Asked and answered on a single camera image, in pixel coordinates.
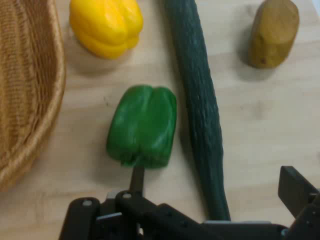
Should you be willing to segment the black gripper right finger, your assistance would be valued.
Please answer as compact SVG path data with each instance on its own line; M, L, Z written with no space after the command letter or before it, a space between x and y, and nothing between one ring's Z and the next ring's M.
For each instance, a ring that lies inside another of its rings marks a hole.
M280 168L278 196L294 217L284 231L285 240L320 238L320 191L293 166Z

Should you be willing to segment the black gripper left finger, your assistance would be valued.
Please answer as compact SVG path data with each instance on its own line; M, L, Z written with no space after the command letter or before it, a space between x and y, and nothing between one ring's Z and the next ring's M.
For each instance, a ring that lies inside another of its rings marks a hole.
M100 202L94 197L73 200L61 240L198 240L201 225L167 204L143 197L145 169L134 167L128 190Z

